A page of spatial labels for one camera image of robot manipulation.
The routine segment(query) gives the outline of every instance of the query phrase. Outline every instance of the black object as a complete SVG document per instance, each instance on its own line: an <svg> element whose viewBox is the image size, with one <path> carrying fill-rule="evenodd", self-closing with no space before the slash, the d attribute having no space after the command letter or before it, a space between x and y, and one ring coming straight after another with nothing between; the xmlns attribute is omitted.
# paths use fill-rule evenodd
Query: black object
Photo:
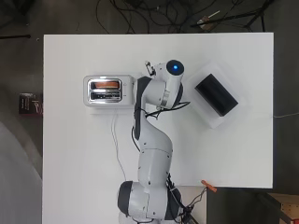
<svg viewBox="0 0 299 224"><path fill-rule="evenodd" d="M126 216L129 216L129 201L133 181L125 181L121 184L118 207Z"/></svg>
<svg viewBox="0 0 299 224"><path fill-rule="evenodd" d="M137 81L137 97L135 103L135 128L134 128L134 135L135 139L139 140L140 137L140 113L141 113L141 98L143 95L144 90L148 87L149 83L152 81L150 77L141 77Z"/></svg>
<svg viewBox="0 0 299 224"><path fill-rule="evenodd" d="M176 60L171 60L166 64L167 71L174 76L179 76L184 72L184 65Z"/></svg>
<svg viewBox="0 0 299 224"><path fill-rule="evenodd" d="M208 75L195 89L205 98L205 100L220 115L225 116L236 105L235 98L220 84L212 75Z"/></svg>
<svg viewBox="0 0 299 224"><path fill-rule="evenodd" d="M31 38L30 35L7 35L0 36L0 39Z"/></svg>
<svg viewBox="0 0 299 224"><path fill-rule="evenodd" d="M248 12L248 13L243 13L243 14L238 14L238 15L234 15L234 16L229 16L226 18L221 18L218 20L211 20L211 21L203 21L203 22L199 22L196 23L194 25L191 25L191 27L199 27L201 25L205 25L205 24L210 24L210 23L216 23L216 22L222 22L222 21L230 21L230 20L234 20L234 19L238 19L238 18L244 18L244 17L250 17L250 16L254 16L247 24L243 25L242 28L246 28L248 30L251 30L250 26L259 18L261 17L261 22L262 22L262 28L263 28L263 32L265 32L265 26L264 26L264 20L263 20L263 14L264 12L268 9L268 7L274 3L275 0L265 0L265 2L263 3L263 5L258 8L256 10L256 12Z"/></svg>
<svg viewBox="0 0 299 224"><path fill-rule="evenodd" d="M178 189L174 189L172 193L168 189L167 197L168 202L164 220L174 220L178 216L179 204L177 203L177 200L180 201L181 195Z"/></svg>

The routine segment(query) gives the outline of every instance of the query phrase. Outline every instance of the gray floor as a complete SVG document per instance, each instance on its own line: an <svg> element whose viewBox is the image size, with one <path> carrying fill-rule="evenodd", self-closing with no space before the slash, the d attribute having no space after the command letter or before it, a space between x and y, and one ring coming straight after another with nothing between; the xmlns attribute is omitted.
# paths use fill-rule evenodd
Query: gray floor
<svg viewBox="0 0 299 224"><path fill-rule="evenodd" d="M42 92L43 90L43 35L45 34L104 34L105 31L98 25L95 18L96 0L41 0L36 1L29 13L30 24L12 24L0 30L0 35L31 34L31 39L0 40L0 90L6 93L9 100L8 107L18 119L22 127L27 130L37 149L42 155L42 119L21 118L18 116L18 96L20 92ZM155 6L159 0L149 2ZM207 6L211 0L198 0L193 8L200 9ZM235 12L244 12L255 9L263 1L247 0ZM195 18L199 20L204 15L209 15L221 10L218 18L231 7L230 0L219 0L216 4ZM284 115L299 111L299 2L296 0L277 0L265 14L266 29L275 33L275 66L274 66L274 111L275 115ZM182 20L185 11L178 8L178 19ZM102 0L99 5L98 15L100 21L112 34L125 34L127 24L122 16L107 0ZM153 15L160 23L167 20L159 15ZM132 18L133 26L138 34L146 33L146 23L136 14ZM254 32L261 31L260 21L252 25ZM150 31L154 34L167 33L167 27L155 26L150 23ZM184 33L198 33L199 30L183 27ZM219 25L213 32L246 32L246 30ZM299 116L285 119L275 119L275 148L274 148L274 191L280 193L299 194ZM214 208L232 206L243 197L242 192L232 193L231 189L222 189L218 196L208 193L208 204ZM243 205L236 211L247 210L245 195ZM234 223L234 219L227 213L209 214L208 223Z"/></svg>

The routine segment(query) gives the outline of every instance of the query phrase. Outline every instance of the black cable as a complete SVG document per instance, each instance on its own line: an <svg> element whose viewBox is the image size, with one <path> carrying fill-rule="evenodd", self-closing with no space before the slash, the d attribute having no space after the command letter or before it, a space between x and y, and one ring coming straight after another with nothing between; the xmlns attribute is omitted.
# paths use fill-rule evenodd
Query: black cable
<svg viewBox="0 0 299 224"><path fill-rule="evenodd" d="M173 3L172 2L170 2L170 6L175 10L175 12L176 12L176 17L175 17L175 20L174 20L174 23L176 23L177 22L177 19L178 19L178 10L175 8L175 6L173 5ZM169 25L169 27L168 27L168 33L170 34L170 28L172 27L173 25L171 24L171 25ZM177 30L177 32L178 32L178 28L177 28L177 26L175 26L175 29L174 29L174 31L172 32L172 33L174 33L175 31Z"/></svg>
<svg viewBox="0 0 299 224"><path fill-rule="evenodd" d="M125 2L125 0L122 0L122 2L125 4L126 8L129 9L128 4ZM130 30L132 30L133 34L135 34L135 30L133 29L133 26L132 26L132 12L131 11L129 12L129 15L130 15L130 20L129 20L130 25L128 26L128 30L127 30L126 34L131 34Z"/></svg>
<svg viewBox="0 0 299 224"><path fill-rule="evenodd" d="M183 23L179 26L179 32L181 31L181 28L182 28L182 26L190 19L190 18L192 18L193 16L195 16L196 14L198 14L198 13L201 13L202 11L205 11L206 9L208 9L209 7L212 7L214 4L215 4L215 2L216 2L217 0L213 0L213 2L211 2L208 6L206 6L206 7L204 7L204 8L202 8L202 9L200 9L199 11L196 11L196 12L194 12L192 15L190 15L190 16L187 16L186 17L186 19L183 21Z"/></svg>
<svg viewBox="0 0 299 224"><path fill-rule="evenodd" d="M157 26L169 26L169 25L170 25L170 24L160 24L159 22L155 21L155 20L151 17L151 10L149 9L149 6L148 6L145 2L143 2L143 4L145 5L146 10L147 10L148 13L149 13L149 18L150 18L150 20L151 20L155 25L157 25ZM163 12L161 12L161 11L153 11L153 12L156 12L156 13L158 13L158 14L161 14L161 15L167 17L167 15L163 14Z"/></svg>
<svg viewBox="0 0 299 224"><path fill-rule="evenodd" d="M158 116L163 113L163 112L167 112L167 111L174 111L174 110L179 110L183 107L185 107L186 105L189 105L190 102L181 102L179 103L178 105L182 105L182 106L179 106L179 107L175 107L175 108L171 108L171 109L161 109L161 110L157 110L155 112L152 112L152 113L148 113L146 114L146 118L147 117L155 117L155 115L157 115L157 117L155 117L156 119L158 118Z"/></svg>
<svg viewBox="0 0 299 224"><path fill-rule="evenodd" d="M135 31L131 25L131 23L128 21L128 19L125 17L125 15L121 12L120 8L116 5L116 2L115 0L109 0L111 5L116 8L118 10L118 12L122 15L122 17L124 18L124 20L128 23L129 25L129 29L131 28L132 29L132 32L135 34Z"/></svg>
<svg viewBox="0 0 299 224"><path fill-rule="evenodd" d="M227 15L228 15L229 13L230 13L231 11L233 11L233 9L234 9L235 7L241 5L244 1L245 1L245 0L236 0L236 1L234 2L234 0L232 0L232 4L233 4L233 5L231 6L231 8L224 14L224 16L222 17L222 20L219 21L219 22L217 22L217 24L216 24L211 30L209 30L208 32L211 33L213 30L215 30L216 27L218 27L218 26L225 20L225 18L227 17Z"/></svg>
<svg viewBox="0 0 299 224"><path fill-rule="evenodd" d="M133 219L132 218L132 220L134 221L134 222L136 222L137 224L143 224L143 223L151 223L152 221L153 221L153 218L151 219L151 221L146 221L146 222L139 222L139 221L136 221L135 219Z"/></svg>
<svg viewBox="0 0 299 224"><path fill-rule="evenodd" d="M97 15L97 9L99 7L99 4L100 4L100 1L101 0L98 0L97 3L96 3L96 7L95 7L95 17L96 17L96 20L97 22L100 24L100 26L103 28L103 30L106 31L107 34L110 34L110 32L104 27L104 25L100 22L99 18L98 18L98 15Z"/></svg>
<svg viewBox="0 0 299 224"><path fill-rule="evenodd" d="M147 23L147 33L150 34L150 23L149 21L147 20L147 18L145 18L144 15L142 15L142 13L138 12L137 10L134 10L134 9L130 9L130 8L120 8L118 7L117 5L115 5L115 7L117 8L117 10L119 11L130 11L130 12L134 12L134 13L137 13L146 23Z"/></svg>
<svg viewBox="0 0 299 224"><path fill-rule="evenodd" d="M133 140L134 145L136 146L137 150L140 151L140 149L139 149L139 147L138 147L138 145L137 145L137 143L136 143L136 141L135 141L135 138L134 138L133 133L134 133L134 127L132 127L131 137L132 137L132 140Z"/></svg>

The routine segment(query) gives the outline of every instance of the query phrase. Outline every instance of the cable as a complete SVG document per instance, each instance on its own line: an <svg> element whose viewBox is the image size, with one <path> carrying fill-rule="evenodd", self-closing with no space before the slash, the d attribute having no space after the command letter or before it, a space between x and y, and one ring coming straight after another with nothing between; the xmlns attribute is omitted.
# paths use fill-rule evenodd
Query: cable
<svg viewBox="0 0 299 224"><path fill-rule="evenodd" d="M194 12L192 15L186 17L186 19L184 20L184 22L179 26L179 32L181 31L181 28L182 26L190 19L192 18L193 16L195 16L196 14L198 13L201 13L202 11L208 9L209 7L212 7L215 3L216 3L217 0L213 0L213 2L211 2L207 7L204 7L203 9L200 9L199 11L197 12Z"/></svg>
<svg viewBox="0 0 299 224"><path fill-rule="evenodd" d="M202 201L202 198L203 198L203 195L204 195L205 192L206 192L206 188L204 188L204 189L202 190L202 192L201 192L199 195L197 195L197 196L191 201L191 203L188 204L188 206L192 206L192 205L195 205L196 203L201 202L201 201Z"/></svg>
<svg viewBox="0 0 299 224"><path fill-rule="evenodd" d="M281 115L281 116L273 116L273 118L275 118L275 119L283 119L283 118L297 116L297 115L299 115L299 112L298 113L294 113L294 114L287 114L287 115Z"/></svg>
<svg viewBox="0 0 299 224"><path fill-rule="evenodd" d="M146 222L139 222L139 221L136 221L136 220L133 219L133 218L132 218L132 220L133 220L134 222L136 222L137 224L143 224L143 223L152 223L153 218L151 219L151 221L146 221Z"/></svg>
<svg viewBox="0 0 299 224"><path fill-rule="evenodd" d="M132 127L131 137L132 137L132 140L133 140L134 145L136 146L137 150L140 151L140 149L139 149L139 147L138 147L138 145L137 145L137 143L136 143L136 141L135 141L135 138L134 138L134 136L133 136L133 132L134 132L134 127Z"/></svg>
<svg viewBox="0 0 299 224"><path fill-rule="evenodd" d="M146 23L147 23L147 32L148 32L148 34L150 34L150 23L149 23L149 21L147 20L147 18L145 18L145 16L144 15L142 15L142 13L140 13L140 12L138 12L137 10L134 10L134 9L130 9L130 8L120 8L120 7L118 7L116 4L113 4L112 3L112 5L119 11L119 12L122 12L122 11L130 11L130 12L134 12L134 13L137 13Z"/></svg>
<svg viewBox="0 0 299 224"><path fill-rule="evenodd" d="M125 2L125 0L122 0L122 2L125 4L127 9L130 9L128 7L128 4ZM132 30L133 34L135 34L135 30L133 29L133 26L132 26L132 12L131 11L129 12L129 15L130 15L130 20L129 20L130 25L128 27L126 34L130 34L130 29Z"/></svg>
<svg viewBox="0 0 299 224"><path fill-rule="evenodd" d="M154 118L158 119L159 115L163 112L179 110L179 109L181 109L181 108L183 108L183 107L185 107L186 105L189 105L189 104L190 104L190 102L181 102L178 105L182 105L182 106L174 107L174 108L171 108L171 109L163 108L161 110L157 110L155 112L146 114L146 118L147 117L154 117Z"/></svg>
<svg viewBox="0 0 299 224"><path fill-rule="evenodd" d="M231 11L233 11L233 9L234 9L235 7L241 5L244 1L245 1L245 0L236 0L236 1L234 2L234 0L232 0L232 4L233 4L233 5L231 6L231 8L224 14L224 16L222 17L222 20L219 21L219 22L217 22L217 24L216 24L211 30L209 30L208 32L211 33L213 30L215 30L216 27L218 27L218 26L225 20L225 18L227 17L227 15L228 15L229 13L230 13Z"/></svg>
<svg viewBox="0 0 299 224"><path fill-rule="evenodd" d="M96 20L97 22L100 24L100 26L106 31L107 34L110 34L110 32L104 27L104 25L100 22L99 18L98 18L98 15L97 15L97 9L99 7L99 4L100 4L100 1L101 0L98 0L97 3L96 3L96 7L95 7L95 17L96 17Z"/></svg>
<svg viewBox="0 0 299 224"><path fill-rule="evenodd" d="M115 132L115 125L116 125L116 122L118 120L118 117L119 117L118 110L116 109L115 113L113 115L112 121L111 121L111 133L112 133L112 137L113 137L113 141L114 141L114 145L115 145L115 149L116 149L116 158L117 158L118 163L120 165L120 168L122 170L124 181L127 181L127 177L125 175L125 172L123 170L123 167L121 165L121 161L120 161L120 158L119 158L119 142L118 142L118 138L117 138L117 135L116 135L116 132Z"/></svg>
<svg viewBox="0 0 299 224"><path fill-rule="evenodd" d="M114 7L114 8L116 8L117 10L118 10L118 12L122 15L122 17L124 18L124 20L128 23L128 25L129 25L129 30L130 30L130 28L132 29L132 32L135 34L135 31L134 31L134 29L133 29L133 27L132 27L132 25L131 25L131 23L128 21L128 19L125 17L125 15L121 12L121 9L116 5L116 2L115 2L115 0L109 0L110 1L110 3L111 3L111 5Z"/></svg>

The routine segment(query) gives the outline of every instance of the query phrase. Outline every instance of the dark floor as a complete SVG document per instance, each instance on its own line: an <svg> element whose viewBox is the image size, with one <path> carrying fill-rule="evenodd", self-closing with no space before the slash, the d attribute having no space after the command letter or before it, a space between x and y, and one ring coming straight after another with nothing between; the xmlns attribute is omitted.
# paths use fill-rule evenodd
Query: dark floor
<svg viewBox="0 0 299 224"><path fill-rule="evenodd" d="M165 0L146 1L149 7L155 7ZM183 20L186 9L178 1L174 1L178 10L178 21ZM181 0L194 2L192 11L208 6L212 0ZM0 40L0 89L7 93L8 105L22 126L36 144L42 154L42 119L18 117L18 95L20 92L42 92L43 90L43 35L45 34L105 34L97 23L95 6L97 0L41 0L36 1L29 12L29 26L13 23L0 30L0 35L31 34L31 39ZM123 8L121 0L117 3ZM263 3L262 0L245 0L234 8L234 13L251 11ZM182 27L182 33L199 33L198 29L189 27L205 15L220 10L215 19L223 17L232 6L231 0L218 0L216 3L198 13ZM284 115L299 111L299 1L276 0L265 13L266 30L275 33L274 54L274 111L275 115ZM147 32L146 22L136 13L132 13L132 26L137 34ZM142 14L149 19L149 14ZM169 8L169 16L174 18L176 12ZM107 0L101 0L98 17L111 34L125 34L128 25L121 14ZM152 13L157 22L166 24L168 20L157 13ZM235 22L245 23L249 19ZM168 33L168 26L158 26L149 21L150 32L153 34ZM253 32L261 31L260 20L252 25ZM217 26L213 33L247 32L246 29L235 27L226 22ZM299 194L299 116L274 120L274 192ZM245 192L238 189L221 189L217 194L208 193L208 224L212 223L247 223L238 221L249 219L250 223L260 223L260 214L267 214L263 207L253 201ZM274 223L267 217L261 217L263 223Z"/></svg>

